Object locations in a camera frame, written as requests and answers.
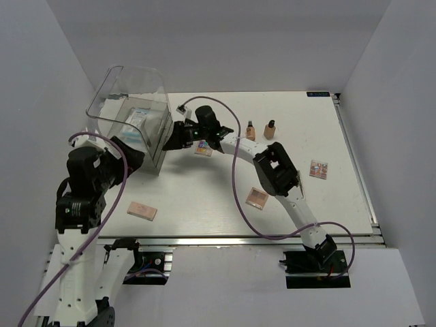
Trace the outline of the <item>white blue wipes packet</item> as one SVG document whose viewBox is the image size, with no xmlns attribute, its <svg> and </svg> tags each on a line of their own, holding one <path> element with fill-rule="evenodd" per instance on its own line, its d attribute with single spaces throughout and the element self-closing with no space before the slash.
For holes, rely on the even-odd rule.
<svg viewBox="0 0 436 327">
<path fill-rule="evenodd" d="M 121 128 L 121 139 L 132 148 L 149 146 L 150 140 L 145 131 L 149 109 L 131 108 L 125 124 Z"/>
</svg>

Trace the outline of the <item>clear acrylic makeup organizer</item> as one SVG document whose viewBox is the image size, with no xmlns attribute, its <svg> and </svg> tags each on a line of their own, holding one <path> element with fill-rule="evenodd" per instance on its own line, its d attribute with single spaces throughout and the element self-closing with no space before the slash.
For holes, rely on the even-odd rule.
<svg viewBox="0 0 436 327">
<path fill-rule="evenodd" d="M 158 175 L 172 131 L 172 115 L 161 73 L 153 68 L 113 65 L 86 109 L 89 129 L 116 136 L 144 153 L 140 171 Z"/>
</svg>

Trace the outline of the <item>foundation bottle clear cap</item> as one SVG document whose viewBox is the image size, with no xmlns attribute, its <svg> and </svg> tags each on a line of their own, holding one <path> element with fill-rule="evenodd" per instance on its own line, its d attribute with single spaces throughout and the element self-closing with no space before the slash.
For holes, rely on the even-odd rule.
<svg viewBox="0 0 436 327">
<path fill-rule="evenodd" d="M 252 121 L 248 121 L 246 128 L 246 139 L 255 141 L 255 127 L 253 126 Z"/>
</svg>

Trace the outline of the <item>foundation bottle black pump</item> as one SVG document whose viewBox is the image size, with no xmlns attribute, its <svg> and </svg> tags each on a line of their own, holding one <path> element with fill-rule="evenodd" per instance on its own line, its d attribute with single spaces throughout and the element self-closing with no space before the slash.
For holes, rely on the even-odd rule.
<svg viewBox="0 0 436 327">
<path fill-rule="evenodd" d="M 272 140 L 274 138 L 276 131 L 275 120 L 270 120 L 264 128 L 264 137 L 267 140 Z"/>
</svg>

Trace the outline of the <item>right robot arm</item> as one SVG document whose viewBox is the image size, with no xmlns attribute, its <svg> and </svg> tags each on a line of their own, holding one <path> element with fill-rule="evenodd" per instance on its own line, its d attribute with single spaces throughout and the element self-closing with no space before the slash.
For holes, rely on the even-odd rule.
<svg viewBox="0 0 436 327">
<path fill-rule="evenodd" d="M 185 119 L 173 123 L 163 150 L 186 149 L 195 141 L 204 140 L 213 150 L 232 155 L 232 193 L 239 210 L 242 207 L 236 192 L 236 160 L 253 164 L 262 189 L 281 203 L 296 226 L 308 253 L 308 265 L 317 272 L 326 270 L 332 264 L 337 246 L 307 205 L 300 190 L 298 171 L 283 145 L 279 142 L 265 145 L 242 138 L 233 129 L 221 125 L 210 106 L 200 106 L 195 114 L 196 122 Z"/>
</svg>

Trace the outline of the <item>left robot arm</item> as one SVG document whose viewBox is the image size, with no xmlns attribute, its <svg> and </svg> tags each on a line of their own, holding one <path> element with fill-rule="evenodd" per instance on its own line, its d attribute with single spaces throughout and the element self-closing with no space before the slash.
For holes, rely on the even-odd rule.
<svg viewBox="0 0 436 327">
<path fill-rule="evenodd" d="M 140 168 L 144 153 L 118 137 L 75 146 L 68 155 L 69 176 L 57 190 L 55 228 L 61 247 L 59 299 L 53 326 L 113 326 L 114 299 L 128 272 L 140 270 L 144 255 L 134 238 L 105 245 L 102 271 L 95 275 L 97 237 L 109 214 L 105 194 L 125 188 L 127 178 Z"/>
</svg>

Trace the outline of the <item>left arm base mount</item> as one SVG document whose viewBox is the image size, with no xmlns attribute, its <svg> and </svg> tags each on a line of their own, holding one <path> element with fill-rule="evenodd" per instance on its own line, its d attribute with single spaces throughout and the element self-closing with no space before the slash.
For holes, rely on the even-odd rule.
<svg viewBox="0 0 436 327">
<path fill-rule="evenodd" d="M 106 265 L 115 251 L 126 249 L 134 258 L 132 267 L 127 271 L 124 285 L 165 285 L 168 277 L 164 268 L 166 254 L 163 251 L 140 250 L 140 243 L 134 238 L 118 238 L 110 245 L 104 245 Z"/>
</svg>

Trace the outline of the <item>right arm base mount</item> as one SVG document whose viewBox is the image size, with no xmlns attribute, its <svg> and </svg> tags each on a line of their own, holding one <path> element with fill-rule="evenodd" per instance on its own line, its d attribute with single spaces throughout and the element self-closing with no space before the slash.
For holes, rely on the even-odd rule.
<svg viewBox="0 0 436 327">
<path fill-rule="evenodd" d="M 285 270 L 286 287 L 289 290 L 321 290 L 350 288 L 348 273 L 339 276 L 346 268 L 343 251 L 336 251 L 325 264 L 320 265 L 305 251 L 286 251 L 279 260 Z"/>
</svg>

